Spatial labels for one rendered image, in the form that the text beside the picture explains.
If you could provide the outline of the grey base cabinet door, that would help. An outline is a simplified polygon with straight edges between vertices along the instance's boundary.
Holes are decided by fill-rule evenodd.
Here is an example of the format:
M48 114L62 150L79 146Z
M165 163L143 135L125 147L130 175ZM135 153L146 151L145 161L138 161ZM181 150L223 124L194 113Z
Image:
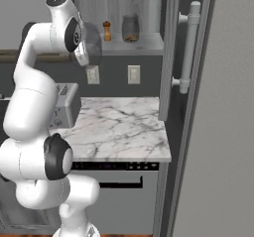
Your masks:
M61 222L56 208L32 210L16 199L15 184L0 178L0 220L4 233L53 235Z

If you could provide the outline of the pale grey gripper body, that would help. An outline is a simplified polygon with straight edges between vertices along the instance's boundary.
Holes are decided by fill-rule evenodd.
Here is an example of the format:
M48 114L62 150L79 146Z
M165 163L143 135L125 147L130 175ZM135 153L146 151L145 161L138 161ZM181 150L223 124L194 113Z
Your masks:
M91 23L84 23L81 42L74 51L80 66L99 65L102 56L102 41L98 28Z

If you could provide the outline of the glass storage jar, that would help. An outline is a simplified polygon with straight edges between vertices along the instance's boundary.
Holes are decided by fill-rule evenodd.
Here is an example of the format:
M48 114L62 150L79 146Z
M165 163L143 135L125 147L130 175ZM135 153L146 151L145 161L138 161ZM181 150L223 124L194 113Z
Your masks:
M137 15L126 15L122 21L122 40L126 43L135 43L139 40L139 19Z

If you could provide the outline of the white wall socket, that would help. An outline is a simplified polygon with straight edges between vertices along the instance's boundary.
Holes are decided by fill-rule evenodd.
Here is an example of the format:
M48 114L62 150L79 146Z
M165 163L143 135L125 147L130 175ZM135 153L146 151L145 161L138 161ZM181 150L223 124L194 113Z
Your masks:
M100 77L99 77L99 67L97 65L90 65L86 69L87 75L87 83L88 84L99 84Z

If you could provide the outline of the grey wood wall cabinet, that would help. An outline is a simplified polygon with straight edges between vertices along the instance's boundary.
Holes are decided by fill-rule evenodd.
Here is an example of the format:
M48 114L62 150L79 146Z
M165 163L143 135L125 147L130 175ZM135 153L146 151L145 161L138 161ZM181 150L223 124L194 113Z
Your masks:
M167 0L73 0L86 27L93 25L103 37L103 23L110 23L111 41L101 41L104 56L160 56L164 42L161 35ZM122 23L126 15L137 15L139 40L122 40Z

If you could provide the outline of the white light switch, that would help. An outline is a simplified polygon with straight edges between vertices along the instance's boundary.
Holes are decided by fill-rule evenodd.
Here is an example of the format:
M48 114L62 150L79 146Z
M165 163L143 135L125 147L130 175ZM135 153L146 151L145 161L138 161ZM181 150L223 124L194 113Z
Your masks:
M128 66L128 83L129 84L140 83L140 66L139 65Z

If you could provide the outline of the silver toaster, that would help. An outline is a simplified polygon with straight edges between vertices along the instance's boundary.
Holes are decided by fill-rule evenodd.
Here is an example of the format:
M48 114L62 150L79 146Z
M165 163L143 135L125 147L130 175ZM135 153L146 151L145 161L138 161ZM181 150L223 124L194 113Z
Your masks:
M81 98L77 83L58 83L58 102L52 115L51 129L68 129L75 125L81 109Z

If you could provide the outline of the grey wood cabinet door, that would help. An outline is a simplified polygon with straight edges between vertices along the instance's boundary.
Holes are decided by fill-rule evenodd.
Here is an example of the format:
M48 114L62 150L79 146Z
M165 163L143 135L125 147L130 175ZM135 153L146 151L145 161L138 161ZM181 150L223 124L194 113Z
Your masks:
M176 35L179 20L179 5L180 0L167 0L158 116L160 121L166 121L168 119L168 111L170 107Z

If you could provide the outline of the grey dishwasher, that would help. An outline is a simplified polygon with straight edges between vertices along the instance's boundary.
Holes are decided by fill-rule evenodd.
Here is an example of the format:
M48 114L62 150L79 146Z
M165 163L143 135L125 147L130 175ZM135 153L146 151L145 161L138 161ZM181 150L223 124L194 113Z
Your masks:
M153 234L158 163L74 162L71 171L98 182L138 182L142 176L143 188L100 188L87 214L102 234Z

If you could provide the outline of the brown wooden wall rail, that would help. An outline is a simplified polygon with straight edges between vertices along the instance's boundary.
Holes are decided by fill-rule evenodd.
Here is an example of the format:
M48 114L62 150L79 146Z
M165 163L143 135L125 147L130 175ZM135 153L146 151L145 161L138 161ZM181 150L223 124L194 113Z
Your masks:
M0 63L16 63L18 50L0 50ZM75 60L74 54L42 54L36 57L37 62L68 62Z

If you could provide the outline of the grey tall fridge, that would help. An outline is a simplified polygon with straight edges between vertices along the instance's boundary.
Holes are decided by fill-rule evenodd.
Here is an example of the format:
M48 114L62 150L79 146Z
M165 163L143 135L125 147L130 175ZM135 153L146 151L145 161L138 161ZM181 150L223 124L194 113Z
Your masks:
M162 237L254 237L254 0L204 0L188 93L174 87Z

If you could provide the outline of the wooden pepper mill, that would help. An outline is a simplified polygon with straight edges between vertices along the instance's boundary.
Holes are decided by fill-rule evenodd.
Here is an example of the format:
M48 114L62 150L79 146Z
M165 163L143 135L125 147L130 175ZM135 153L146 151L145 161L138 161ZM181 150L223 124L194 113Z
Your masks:
M110 25L111 24L108 21L103 22L103 28L104 28L103 39L105 42L111 41Z

